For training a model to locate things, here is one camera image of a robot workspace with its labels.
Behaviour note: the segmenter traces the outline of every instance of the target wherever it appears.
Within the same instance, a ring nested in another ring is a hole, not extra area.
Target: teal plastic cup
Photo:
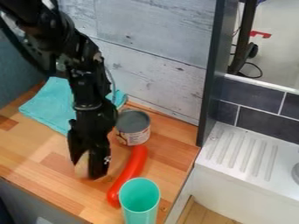
[[[122,186],[119,199],[126,224],[156,223],[160,191],[154,182],[133,178]]]

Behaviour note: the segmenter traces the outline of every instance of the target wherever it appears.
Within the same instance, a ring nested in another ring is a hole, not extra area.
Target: wooden countertop
[[[17,111],[39,88],[0,110],[0,176],[87,222],[123,223],[121,209],[106,202],[106,191],[126,164],[130,148],[112,133],[108,175],[95,181],[75,178],[66,138]],[[149,158],[142,176],[161,190],[158,223],[163,223],[198,154],[197,128],[133,103],[126,107],[146,110],[151,118]]]

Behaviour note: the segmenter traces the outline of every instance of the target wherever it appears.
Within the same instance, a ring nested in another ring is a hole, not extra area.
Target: whitewashed wood wall
[[[198,124],[216,0],[60,0],[130,100]]]

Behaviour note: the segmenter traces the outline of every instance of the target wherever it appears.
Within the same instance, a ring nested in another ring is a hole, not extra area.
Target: towel
[[[115,91],[115,106],[120,108],[127,96],[120,90]],[[19,111],[53,130],[66,136],[70,130],[68,121],[75,118],[73,94],[66,79],[51,77],[39,92],[19,107]]]

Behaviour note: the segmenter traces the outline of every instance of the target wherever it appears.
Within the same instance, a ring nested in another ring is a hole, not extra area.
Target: tin can
[[[116,138],[127,146],[145,143],[150,138],[150,117],[139,110],[124,109],[116,124]]]

